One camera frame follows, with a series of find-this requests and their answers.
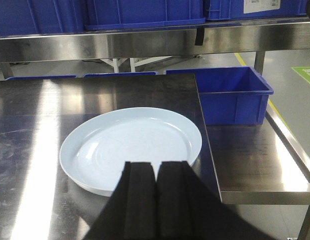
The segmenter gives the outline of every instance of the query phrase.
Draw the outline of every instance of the yellow floor line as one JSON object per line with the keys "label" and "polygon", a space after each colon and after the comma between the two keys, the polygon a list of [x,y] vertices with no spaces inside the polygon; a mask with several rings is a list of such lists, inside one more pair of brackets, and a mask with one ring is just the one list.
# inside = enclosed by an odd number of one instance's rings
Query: yellow floor line
{"label": "yellow floor line", "polygon": [[[235,54],[237,60],[239,61],[240,65],[247,66],[246,62],[244,61],[244,59],[241,57],[241,55],[239,53],[235,52],[234,54]],[[288,130],[291,132],[290,127],[288,126],[288,124],[285,121],[285,119],[283,118],[283,116],[279,113],[278,109],[275,107],[273,102],[270,99],[268,99],[268,103],[271,106],[271,108],[274,109],[274,111],[277,113],[277,115],[279,116],[281,121],[285,124],[285,126],[288,128]]]}
{"label": "yellow floor line", "polygon": [[247,66],[244,59],[241,57],[241,55],[239,53],[235,52],[235,56],[236,56],[237,60],[239,61],[240,65]]}

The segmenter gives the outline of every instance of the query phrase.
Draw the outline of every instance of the table surface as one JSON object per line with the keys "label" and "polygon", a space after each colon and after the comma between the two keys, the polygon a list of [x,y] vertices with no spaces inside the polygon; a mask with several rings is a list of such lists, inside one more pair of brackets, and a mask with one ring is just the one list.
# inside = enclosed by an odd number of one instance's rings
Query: table surface
{"label": "table surface", "polygon": [[0,240],[81,239],[108,198],[66,176],[60,146],[83,122],[130,107],[197,125],[203,147],[193,168],[223,202],[310,201],[310,183],[267,120],[206,130],[191,74],[0,81]]}
{"label": "table surface", "polygon": [[66,176],[60,146],[83,122],[130,107],[163,108],[191,119],[203,137],[194,168],[218,194],[193,75],[0,81],[0,240],[85,234],[108,198]]}

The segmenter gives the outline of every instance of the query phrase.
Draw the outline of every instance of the green floor sign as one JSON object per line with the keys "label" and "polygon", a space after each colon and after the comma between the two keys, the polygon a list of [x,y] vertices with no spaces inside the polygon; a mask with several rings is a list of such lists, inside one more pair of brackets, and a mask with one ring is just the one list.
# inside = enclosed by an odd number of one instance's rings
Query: green floor sign
{"label": "green floor sign", "polygon": [[310,83],[310,66],[293,66],[292,69]]}

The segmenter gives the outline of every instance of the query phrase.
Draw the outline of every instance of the ceramic plate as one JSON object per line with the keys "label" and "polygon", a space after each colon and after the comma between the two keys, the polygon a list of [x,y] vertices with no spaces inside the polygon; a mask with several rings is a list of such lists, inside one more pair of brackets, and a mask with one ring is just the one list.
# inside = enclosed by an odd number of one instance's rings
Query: ceramic plate
{"label": "ceramic plate", "polygon": [[110,196],[126,161],[194,163],[201,150],[196,125],[176,112],[153,107],[111,111],[81,124],[60,149],[65,173],[82,188]]}

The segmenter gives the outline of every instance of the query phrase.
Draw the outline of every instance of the blue crate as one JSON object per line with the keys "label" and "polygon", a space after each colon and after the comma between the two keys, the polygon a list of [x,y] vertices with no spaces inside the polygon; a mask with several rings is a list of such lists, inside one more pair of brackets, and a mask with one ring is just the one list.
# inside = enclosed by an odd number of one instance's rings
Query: blue crate
{"label": "blue crate", "polygon": [[260,19],[260,18],[280,18],[306,15],[307,0],[281,0],[279,9],[258,11],[258,6],[265,0],[250,1],[250,6],[256,12],[244,13],[243,0],[204,0],[204,14],[207,20],[240,20],[240,19]]}
{"label": "blue crate", "polygon": [[203,0],[87,0],[87,30],[202,24]]}
{"label": "blue crate", "polygon": [[195,74],[206,125],[262,124],[273,89],[252,67],[167,70]]}
{"label": "blue crate", "polygon": [[76,75],[53,75],[53,76],[11,76],[6,80],[29,80],[29,79],[72,79]]}
{"label": "blue crate", "polygon": [[85,0],[0,0],[0,36],[82,32]]}
{"label": "blue crate", "polygon": [[157,75],[156,71],[117,72],[117,73],[88,73],[84,78],[91,77],[114,77],[114,76],[136,76],[136,75]]}

